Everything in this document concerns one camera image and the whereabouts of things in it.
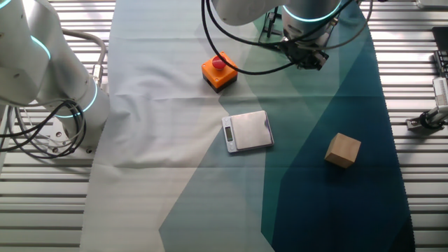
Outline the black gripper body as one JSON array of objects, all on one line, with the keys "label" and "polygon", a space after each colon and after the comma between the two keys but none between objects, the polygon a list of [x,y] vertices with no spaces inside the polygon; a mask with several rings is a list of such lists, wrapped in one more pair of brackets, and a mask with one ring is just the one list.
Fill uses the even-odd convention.
[{"label": "black gripper body", "polygon": [[329,55],[317,49],[316,44],[312,44],[310,49],[299,48],[296,43],[283,42],[279,49],[287,58],[299,69],[321,70],[327,62]]}]

